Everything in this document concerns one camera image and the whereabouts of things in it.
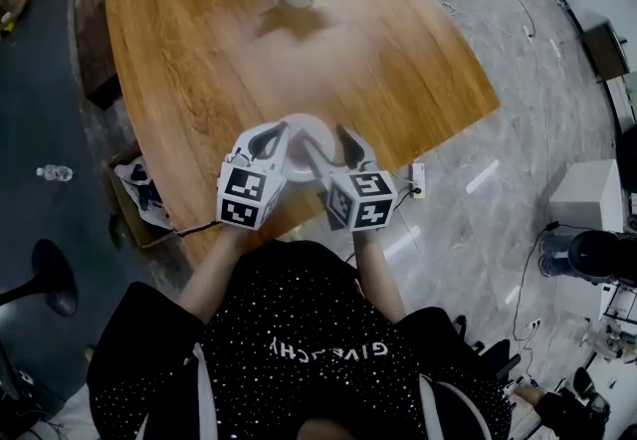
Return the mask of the white plastic bag of rubbish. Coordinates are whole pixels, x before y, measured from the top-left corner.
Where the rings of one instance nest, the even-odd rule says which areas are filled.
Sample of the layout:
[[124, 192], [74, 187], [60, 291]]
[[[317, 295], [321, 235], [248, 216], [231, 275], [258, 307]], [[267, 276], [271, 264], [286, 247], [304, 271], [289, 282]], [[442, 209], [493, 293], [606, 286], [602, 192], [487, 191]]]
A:
[[142, 156], [128, 164], [118, 164], [114, 173], [147, 224], [171, 231], [172, 224]]

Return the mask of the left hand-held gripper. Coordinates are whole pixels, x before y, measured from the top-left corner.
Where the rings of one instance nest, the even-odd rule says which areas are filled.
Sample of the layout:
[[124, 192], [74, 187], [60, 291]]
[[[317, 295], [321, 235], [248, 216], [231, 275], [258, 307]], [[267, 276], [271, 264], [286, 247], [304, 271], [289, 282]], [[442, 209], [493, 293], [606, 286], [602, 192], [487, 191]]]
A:
[[267, 122], [244, 131], [233, 153], [222, 163], [217, 181], [216, 220], [259, 230], [276, 205], [287, 183], [283, 174], [290, 126]]

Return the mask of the clear plastic water bottle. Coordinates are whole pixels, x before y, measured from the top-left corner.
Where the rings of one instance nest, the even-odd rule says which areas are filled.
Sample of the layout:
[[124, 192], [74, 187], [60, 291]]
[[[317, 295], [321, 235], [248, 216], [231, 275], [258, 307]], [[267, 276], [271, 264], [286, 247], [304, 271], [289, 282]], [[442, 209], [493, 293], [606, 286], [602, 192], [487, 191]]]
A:
[[36, 174], [47, 181], [69, 182], [74, 171], [65, 165], [47, 164], [36, 169]]

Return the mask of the person's left forearm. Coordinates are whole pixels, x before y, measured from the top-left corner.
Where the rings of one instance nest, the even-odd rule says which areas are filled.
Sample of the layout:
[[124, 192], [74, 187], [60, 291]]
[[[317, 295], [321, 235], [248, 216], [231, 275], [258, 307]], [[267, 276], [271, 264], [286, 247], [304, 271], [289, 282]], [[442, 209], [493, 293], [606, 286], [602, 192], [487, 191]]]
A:
[[211, 321], [223, 303], [248, 237], [248, 230], [226, 225], [185, 285], [178, 305], [204, 325]]

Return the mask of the black round stool base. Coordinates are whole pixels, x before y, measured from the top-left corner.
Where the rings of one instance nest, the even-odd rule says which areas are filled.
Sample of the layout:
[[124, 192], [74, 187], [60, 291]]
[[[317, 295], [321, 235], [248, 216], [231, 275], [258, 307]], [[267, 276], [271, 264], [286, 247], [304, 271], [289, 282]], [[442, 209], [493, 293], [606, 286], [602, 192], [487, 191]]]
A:
[[67, 318], [78, 309], [79, 293], [73, 271], [62, 250], [51, 240], [39, 240], [31, 256], [33, 277], [0, 294], [0, 307], [33, 295], [43, 295], [56, 314]]

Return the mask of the person's black speckled shirt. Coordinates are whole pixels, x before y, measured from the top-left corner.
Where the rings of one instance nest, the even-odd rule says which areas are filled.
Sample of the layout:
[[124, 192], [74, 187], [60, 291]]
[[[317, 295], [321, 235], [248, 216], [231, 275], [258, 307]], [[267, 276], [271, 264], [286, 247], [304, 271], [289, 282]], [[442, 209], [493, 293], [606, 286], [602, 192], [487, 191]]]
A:
[[446, 313], [393, 323], [354, 269], [310, 241], [242, 256], [208, 322], [131, 284], [88, 372], [101, 440], [296, 440], [330, 419], [357, 440], [507, 440], [501, 386]]

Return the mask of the white cabinet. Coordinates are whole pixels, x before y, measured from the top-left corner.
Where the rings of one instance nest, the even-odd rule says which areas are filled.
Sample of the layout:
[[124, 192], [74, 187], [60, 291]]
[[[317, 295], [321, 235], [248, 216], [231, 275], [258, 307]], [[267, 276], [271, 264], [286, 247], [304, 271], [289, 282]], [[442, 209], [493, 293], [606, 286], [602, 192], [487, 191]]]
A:
[[549, 198], [560, 225], [623, 232], [627, 209], [615, 159], [573, 163]]

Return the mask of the white power strip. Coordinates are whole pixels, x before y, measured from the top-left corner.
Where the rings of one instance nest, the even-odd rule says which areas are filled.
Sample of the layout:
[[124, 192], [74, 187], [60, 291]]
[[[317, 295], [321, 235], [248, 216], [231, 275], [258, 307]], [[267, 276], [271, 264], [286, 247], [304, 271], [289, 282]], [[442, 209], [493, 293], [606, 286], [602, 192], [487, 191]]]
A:
[[426, 196], [425, 166], [422, 162], [410, 164], [410, 179], [412, 182], [412, 197], [424, 199]]

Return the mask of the open cardboard box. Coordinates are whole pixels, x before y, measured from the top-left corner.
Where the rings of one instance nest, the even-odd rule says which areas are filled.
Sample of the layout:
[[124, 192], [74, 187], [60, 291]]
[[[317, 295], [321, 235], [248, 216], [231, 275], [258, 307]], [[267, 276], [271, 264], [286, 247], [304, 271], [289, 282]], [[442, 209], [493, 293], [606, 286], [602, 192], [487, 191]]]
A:
[[151, 225], [141, 218], [138, 207], [125, 191], [123, 183], [114, 172], [118, 165], [130, 164], [135, 158], [140, 156], [142, 156], [142, 153], [138, 143], [135, 141], [107, 162], [105, 177], [111, 193], [111, 202], [115, 212], [124, 221], [130, 240], [134, 242], [137, 248], [145, 250], [166, 240], [170, 232]]

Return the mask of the person's right forearm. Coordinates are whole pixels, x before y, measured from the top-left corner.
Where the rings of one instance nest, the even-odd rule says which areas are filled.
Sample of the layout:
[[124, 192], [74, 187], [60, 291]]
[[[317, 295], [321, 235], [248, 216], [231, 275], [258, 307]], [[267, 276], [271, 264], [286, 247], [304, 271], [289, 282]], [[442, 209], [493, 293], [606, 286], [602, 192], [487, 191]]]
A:
[[406, 317], [398, 287], [390, 272], [378, 234], [373, 231], [353, 233], [354, 258], [361, 290], [391, 323]]

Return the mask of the white round plate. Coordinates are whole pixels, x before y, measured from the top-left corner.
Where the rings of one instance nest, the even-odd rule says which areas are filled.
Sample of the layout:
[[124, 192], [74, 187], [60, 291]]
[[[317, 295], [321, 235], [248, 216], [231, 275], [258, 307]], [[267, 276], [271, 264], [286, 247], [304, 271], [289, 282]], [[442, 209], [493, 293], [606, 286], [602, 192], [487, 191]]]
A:
[[[283, 118], [291, 129], [290, 140], [298, 133], [306, 132], [322, 149], [326, 156], [330, 159], [334, 158], [335, 147], [333, 135], [327, 125], [319, 118], [306, 114], [294, 113]], [[284, 165], [285, 177], [293, 183], [308, 183], [315, 179], [314, 173], [310, 168], [307, 172], [296, 172], [290, 167], [288, 152]]]

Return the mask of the dark wooden slat bench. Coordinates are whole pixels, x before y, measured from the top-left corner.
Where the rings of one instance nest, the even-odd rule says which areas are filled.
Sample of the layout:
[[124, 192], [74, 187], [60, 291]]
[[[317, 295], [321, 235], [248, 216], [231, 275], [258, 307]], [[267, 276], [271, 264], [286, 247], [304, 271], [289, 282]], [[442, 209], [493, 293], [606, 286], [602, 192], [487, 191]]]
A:
[[80, 82], [86, 99], [101, 110], [121, 95], [106, 20], [106, 0], [74, 0]]

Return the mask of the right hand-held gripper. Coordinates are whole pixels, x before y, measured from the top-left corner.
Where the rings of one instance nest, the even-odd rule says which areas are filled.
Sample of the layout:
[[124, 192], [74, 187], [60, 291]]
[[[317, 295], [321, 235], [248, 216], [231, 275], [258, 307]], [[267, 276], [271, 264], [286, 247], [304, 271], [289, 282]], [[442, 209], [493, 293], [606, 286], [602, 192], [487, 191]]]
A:
[[357, 132], [342, 124], [336, 126], [345, 165], [326, 156], [311, 138], [303, 137], [310, 168], [323, 187], [322, 205], [332, 231], [350, 233], [381, 229], [389, 224], [397, 205], [397, 189], [386, 170], [365, 170], [376, 165], [373, 148]]

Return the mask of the dark brown low cabinet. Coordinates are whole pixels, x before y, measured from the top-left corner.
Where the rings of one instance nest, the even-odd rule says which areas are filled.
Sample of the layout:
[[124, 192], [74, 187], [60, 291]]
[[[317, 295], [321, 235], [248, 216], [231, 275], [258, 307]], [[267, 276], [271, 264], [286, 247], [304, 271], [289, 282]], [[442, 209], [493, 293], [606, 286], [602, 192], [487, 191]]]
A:
[[622, 41], [609, 20], [585, 30], [581, 40], [601, 81], [613, 80], [630, 72]]

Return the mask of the wooden table with white legs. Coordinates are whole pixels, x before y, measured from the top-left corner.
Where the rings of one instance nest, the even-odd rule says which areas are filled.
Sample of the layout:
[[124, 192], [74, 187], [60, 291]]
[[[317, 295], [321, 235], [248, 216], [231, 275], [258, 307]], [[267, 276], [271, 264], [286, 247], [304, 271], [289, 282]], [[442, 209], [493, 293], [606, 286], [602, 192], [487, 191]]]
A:
[[192, 267], [219, 234], [221, 162], [293, 113], [342, 124], [396, 170], [494, 111], [486, 73], [437, 0], [106, 0], [134, 133]]

